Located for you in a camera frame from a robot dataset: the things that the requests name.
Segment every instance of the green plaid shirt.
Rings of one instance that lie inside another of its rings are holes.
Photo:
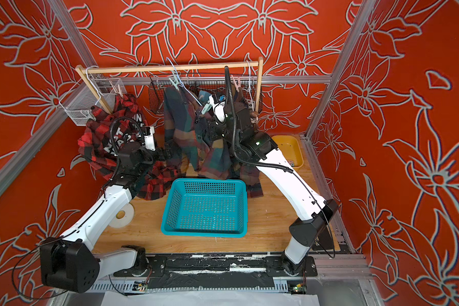
[[[247,185],[248,197],[263,196],[258,179],[257,167],[240,164],[230,157],[226,141],[218,139],[212,142],[208,134],[209,113],[201,113],[200,106],[192,95],[173,86],[165,89],[165,148],[172,149],[173,158],[167,164],[182,165],[187,156],[199,177],[226,180],[242,180]]]

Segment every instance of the wooden clothes rack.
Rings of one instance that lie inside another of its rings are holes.
[[[99,100],[100,105],[108,113],[112,113],[112,109],[104,100],[103,96],[99,96],[97,90],[92,86],[87,78],[88,73],[120,73],[120,72],[152,72],[152,71],[171,71],[175,70],[200,70],[200,69],[223,69],[225,66],[229,68],[241,67],[258,67],[257,73],[257,92],[255,97],[255,110],[258,112],[258,103],[260,102],[260,90],[262,86],[262,71],[263,71],[263,57],[259,57],[258,61],[252,62],[233,62],[233,63],[217,63],[217,64],[196,64],[196,65],[167,65],[167,66],[140,66],[140,67],[109,67],[109,68],[83,68],[78,65],[75,70],[78,72],[86,86],[91,90],[92,94]]]

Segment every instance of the clothing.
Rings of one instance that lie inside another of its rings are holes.
[[[113,155],[110,143],[110,123],[117,117],[127,116],[135,118],[145,126],[148,125],[144,114],[140,111],[136,98],[132,94],[116,96],[116,104],[112,114],[106,113],[101,108],[92,107],[96,120],[90,119],[85,128],[85,133],[78,140],[78,152],[85,160],[106,179],[110,179],[116,167],[116,157]],[[114,138],[119,146],[126,142],[136,140],[136,129],[127,121],[121,121]],[[145,176],[145,184],[141,187],[138,197],[146,200],[155,200],[165,195],[172,181],[181,176],[181,172],[174,166],[165,166],[163,162],[153,163],[153,169]]]
[[[241,179],[247,185],[248,197],[263,196],[257,167],[241,165],[230,157],[224,139],[211,141],[208,134],[209,113],[201,114],[203,106],[183,88],[167,87],[164,93],[165,147],[173,157],[167,164],[181,168],[183,158],[194,167],[199,177],[210,179]]]

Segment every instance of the orange wall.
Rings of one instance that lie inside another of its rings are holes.
[[[65,0],[65,4],[102,67],[168,64],[167,57],[184,64],[263,56],[267,75],[322,75],[333,70],[360,2],[177,0],[105,5]],[[323,90],[324,84],[264,87],[260,128],[273,133],[305,131]],[[149,108],[143,91],[136,88],[136,95]],[[146,115],[150,123],[162,118],[162,114]]]
[[[26,304],[10,281],[18,256],[47,237],[59,236],[99,196],[105,180],[100,175],[94,178],[78,154],[76,139],[84,130],[69,119],[65,121],[0,197],[0,305]],[[51,292],[41,283],[39,266],[37,250],[14,272],[16,284],[27,296],[38,298]]]
[[[56,110],[76,82],[77,64],[47,2],[0,0],[0,168]],[[67,119],[0,197],[0,305],[30,302],[14,291],[11,268],[71,226],[98,197],[103,179],[94,180],[77,156],[84,130]],[[35,252],[23,260],[15,273],[21,292],[33,297],[50,294],[41,284],[38,257]]]
[[[313,146],[386,305],[459,305],[459,1],[378,1]]]
[[[78,78],[80,59],[46,3],[0,0],[0,168]]]

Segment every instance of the wooden platform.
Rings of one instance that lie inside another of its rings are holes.
[[[310,187],[318,190],[305,157],[298,173]],[[248,232],[243,238],[164,235],[160,227],[167,192],[165,197],[154,201],[133,199],[133,221],[120,229],[108,226],[98,239],[94,253],[114,251],[124,244],[145,247],[147,253],[281,252],[291,238],[288,228],[296,219],[296,213],[267,176],[260,174],[260,182],[264,196],[248,199]],[[339,250],[335,235],[333,237],[335,249]]]

